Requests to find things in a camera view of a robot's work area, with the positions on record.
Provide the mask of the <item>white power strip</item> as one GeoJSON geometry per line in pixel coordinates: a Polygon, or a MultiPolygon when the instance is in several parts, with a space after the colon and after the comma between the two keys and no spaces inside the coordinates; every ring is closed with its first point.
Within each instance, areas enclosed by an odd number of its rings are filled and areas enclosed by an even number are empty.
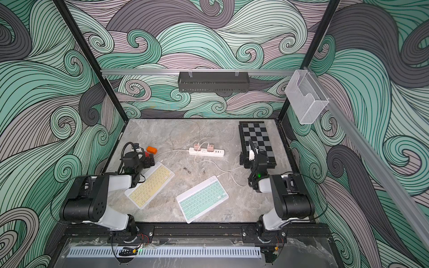
{"type": "Polygon", "coordinates": [[[206,157],[224,157],[225,151],[222,149],[214,149],[213,151],[208,151],[205,148],[200,150],[195,150],[193,147],[188,149],[190,155],[194,156],[206,156],[206,157]]]}

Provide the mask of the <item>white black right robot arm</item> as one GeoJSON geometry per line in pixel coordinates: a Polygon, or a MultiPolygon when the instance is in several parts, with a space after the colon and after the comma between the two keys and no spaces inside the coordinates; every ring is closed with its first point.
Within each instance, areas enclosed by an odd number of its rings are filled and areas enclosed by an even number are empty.
{"type": "Polygon", "coordinates": [[[315,213],[310,197],[299,191],[298,175],[291,172],[270,175],[267,160],[265,152],[249,152],[249,187],[258,193],[270,193],[273,197],[274,208],[260,216],[256,223],[257,238],[262,243],[270,242],[272,232],[281,231],[292,222],[307,221],[315,213]]]}

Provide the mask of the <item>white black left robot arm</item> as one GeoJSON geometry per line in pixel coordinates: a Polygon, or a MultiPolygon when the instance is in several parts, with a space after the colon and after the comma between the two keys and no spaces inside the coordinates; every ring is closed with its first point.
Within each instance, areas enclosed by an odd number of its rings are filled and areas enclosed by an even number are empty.
{"type": "Polygon", "coordinates": [[[155,165],[154,154],[142,149],[139,144],[128,142],[131,151],[121,152],[120,166],[115,173],[98,176],[85,175],[74,179],[59,210],[59,217],[70,223],[93,223],[104,227],[113,235],[120,236],[124,243],[133,243],[139,229],[134,216],[121,213],[107,204],[108,193],[134,189],[146,181],[144,169],[155,165]]]}

